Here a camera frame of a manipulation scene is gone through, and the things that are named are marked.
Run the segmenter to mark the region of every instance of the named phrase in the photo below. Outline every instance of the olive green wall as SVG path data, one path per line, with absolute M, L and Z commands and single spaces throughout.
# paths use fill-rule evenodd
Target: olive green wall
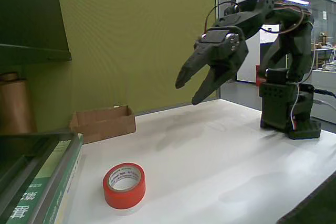
M 24 69 L 40 131 L 67 126 L 75 110 L 128 104 L 141 112 L 191 101 L 208 69 L 184 89 L 175 79 L 215 0 L 60 3 L 72 61 Z

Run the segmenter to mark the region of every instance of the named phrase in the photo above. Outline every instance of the tape roll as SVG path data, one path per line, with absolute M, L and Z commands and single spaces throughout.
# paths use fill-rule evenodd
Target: tape roll
M 145 173 L 133 163 L 123 163 L 110 169 L 103 179 L 107 204 L 117 209 L 128 209 L 138 204 L 146 191 Z

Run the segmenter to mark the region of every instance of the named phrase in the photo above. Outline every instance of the open cardboard box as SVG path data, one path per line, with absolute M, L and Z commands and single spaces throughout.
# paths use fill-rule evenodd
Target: open cardboard box
M 128 106 L 77 111 L 70 122 L 72 131 L 83 134 L 84 144 L 135 132 L 135 117 Z

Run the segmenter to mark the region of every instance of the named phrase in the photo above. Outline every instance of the robotic arm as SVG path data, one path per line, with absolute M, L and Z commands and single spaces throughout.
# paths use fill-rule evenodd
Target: robotic arm
M 293 85 L 310 71 L 313 22 L 308 11 L 286 5 L 284 0 L 246 0 L 230 6 L 212 28 L 205 27 L 204 34 L 194 45 L 194 53 L 178 74 L 175 86 L 183 87 L 202 67 L 209 65 L 207 77 L 192 98 L 193 105 L 199 104 L 240 69 L 248 54 L 246 39 L 262 29 L 263 24 L 280 24 L 281 32 L 266 53 L 258 73 L 267 80 L 260 88 L 263 99 L 261 126 L 274 127 L 294 139 L 318 137 L 320 127 L 310 121 L 313 87 L 300 83 L 300 99 L 296 100 L 296 86 Z M 287 54 L 292 55 L 290 68 L 274 69 Z M 290 123 L 291 116 L 297 118 L 295 124 Z M 308 131 L 301 130 L 302 124 L 308 124 Z

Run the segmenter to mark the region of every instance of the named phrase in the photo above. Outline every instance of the wire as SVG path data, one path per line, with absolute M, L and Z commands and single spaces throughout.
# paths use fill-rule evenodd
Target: wire
M 297 24 L 294 24 L 291 28 L 285 30 L 285 31 L 269 31 L 269 30 L 266 30 L 266 29 L 263 29 L 261 28 L 261 30 L 267 32 L 267 33 L 270 33 L 270 34 L 286 34 L 286 33 L 289 33 L 293 30 L 295 30 L 296 28 L 298 28 L 301 24 L 302 24 L 302 21 L 304 19 L 304 12 L 302 10 L 302 8 L 300 6 L 297 6 L 297 5 L 283 5 L 283 6 L 278 6 L 278 7 L 275 7 L 273 10 L 283 10 L 283 9 L 293 9 L 293 8 L 297 8 L 300 13 L 301 13 L 301 17 L 299 19 L 299 22 Z
M 333 92 L 329 91 L 329 90 L 324 90 L 324 89 L 314 89 L 314 92 L 316 94 L 324 94 L 324 95 L 330 95 L 331 97 L 335 97 L 336 98 L 336 94 L 334 94 Z
M 334 105 L 331 105 L 330 103 L 327 103 L 327 102 L 319 100 L 319 99 L 314 99 L 313 103 L 318 104 L 318 105 L 327 105 L 327 106 L 333 108 L 334 110 L 336 110 L 336 107 Z
M 291 122 L 292 122 L 292 127 L 293 127 L 293 130 L 294 130 L 294 131 L 296 130 L 296 126 L 295 126 L 295 122 L 294 122 L 293 111 L 294 111 L 294 108 L 295 108 L 296 104 L 297 104 L 298 101 L 299 101 L 299 96 L 300 96 L 300 85 L 296 84 L 296 87 L 297 87 L 297 89 L 298 89 L 298 93 L 297 93 L 295 102 L 294 102 L 294 104 L 293 104 L 293 107 L 292 107 L 292 109 L 290 110 L 290 120 L 291 120 Z
M 234 1 L 224 1 L 224 2 L 219 3 L 218 5 L 215 5 L 215 6 L 210 10 L 210 12 L 208 13 L 208 15 L 207 15 L 206 18 L 205 18 L 205 23 L 204 23 L 204 33 L 206 33 L 206 31 L 207 31 L 208 18 L 209 18 L 209 16 L 210 16 L 210 14 L 212 13 L 212 11 L 213 11 L 214 9 L 216 9 L 217 7 L 219 7 L 220 5 L 228 4 L 228 3 L 238 5 L 238 3 L 237 3 L 237 2 L 234 2 Z
M 314 37 L 314 43 L 315 43 L 315 32 L 314 32 L 314 25 L 312 22 L 308 21 L 307 22 L 309 25 L 311 25 L 311 30 L 312 30 L 312 33 L 313 33 L 313 37 Z M 315 45 L 314 45 L 314 54 L 313 54 L 313 61 L 311 63 L 311 67 L 310 67 L 310 70 L 309 70 L 309 74 L 308 76 L 304 79 L 304 80 L 301 80 L 299 82 L 291 82 L 290 84 L 294 84 L 296 85 L 297 89 L 298 89 L 298 93 L 297 93 L 297 96 L 296 96 L 296 99 L 295 99 L 295 102 L 293 104 L 293 107 L 290 111 L 290 120 L 292 122 L 292 127 L 293 127 L 293 130 L 296 130 L 296 126 L 295 126 L 295 123 L 294 123 L 294 118 L 293 118 L 293 111 L 294 111 L 294 107 L 296 106 L 296 104 L 298 103 L 299 101 L 299 96 L 300 96 L 300 84 L 304 83 L 305 81 L 307 81 L 309 79 L 309 77 L 311 76 L 311 73 L 313 72 L 313 68 L 314 68 L 314 62 L 315 62 L 315 54 L 316 54 L 316 48 L 315 48 Z

